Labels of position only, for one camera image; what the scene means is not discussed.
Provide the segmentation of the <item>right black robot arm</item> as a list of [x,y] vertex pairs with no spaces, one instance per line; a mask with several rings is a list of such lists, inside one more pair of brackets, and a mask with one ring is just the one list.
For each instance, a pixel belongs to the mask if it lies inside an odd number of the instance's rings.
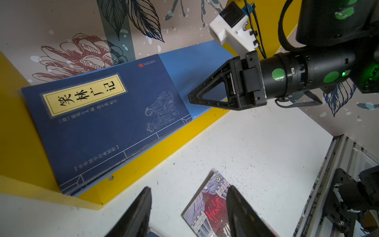
[[281,107],[297,92],[309,97],[301,107],[319,106],[313,93],[334,92],[350,79],[362,93],[379,91],[378,1],[302,1],[296,40],[288,41],[283,27],[286,1],[278,21],[284,49],[265,56],[254,5],[229,3],[210,23],[218,44],[228,43],[237,57],[228,60],[189,94],[191,104],[242,111],[274,99]]

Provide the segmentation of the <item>blue book yellow label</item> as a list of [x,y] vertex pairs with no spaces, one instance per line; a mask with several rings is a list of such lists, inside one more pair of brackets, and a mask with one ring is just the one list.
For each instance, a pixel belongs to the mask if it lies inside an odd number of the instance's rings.
[[162,235],[153,228],[149,228],[146,237],[162,237]]
[[192,120],[159,55],[21,91],[68,196]]

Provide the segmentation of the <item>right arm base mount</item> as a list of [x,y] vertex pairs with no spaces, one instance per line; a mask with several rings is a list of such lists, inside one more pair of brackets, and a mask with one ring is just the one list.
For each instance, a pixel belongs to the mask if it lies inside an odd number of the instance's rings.
[[358,181],[343,169],[336,169],[322,216],[345,237],[352,237],[355,222],[370,210],[379,210],[379,167],[360,172]]

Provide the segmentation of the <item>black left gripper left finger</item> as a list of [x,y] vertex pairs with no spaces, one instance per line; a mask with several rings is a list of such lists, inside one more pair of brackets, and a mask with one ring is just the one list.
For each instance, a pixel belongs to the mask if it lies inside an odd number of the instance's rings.
[[152,192],[145,187],[106,237],[146,237],[152,208]]

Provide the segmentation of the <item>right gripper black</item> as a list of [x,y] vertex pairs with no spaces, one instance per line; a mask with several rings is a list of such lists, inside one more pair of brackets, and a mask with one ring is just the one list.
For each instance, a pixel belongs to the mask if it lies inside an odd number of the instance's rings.
[[265,106],[266,91],[257,51],[224,63],[191,93],[195,105],[242,111]]

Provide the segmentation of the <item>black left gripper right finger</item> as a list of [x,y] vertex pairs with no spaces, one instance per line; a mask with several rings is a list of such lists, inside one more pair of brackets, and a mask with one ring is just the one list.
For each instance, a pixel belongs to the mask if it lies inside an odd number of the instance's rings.
[[235,186],[227,191],[227,213],[232,237],[276,237]]

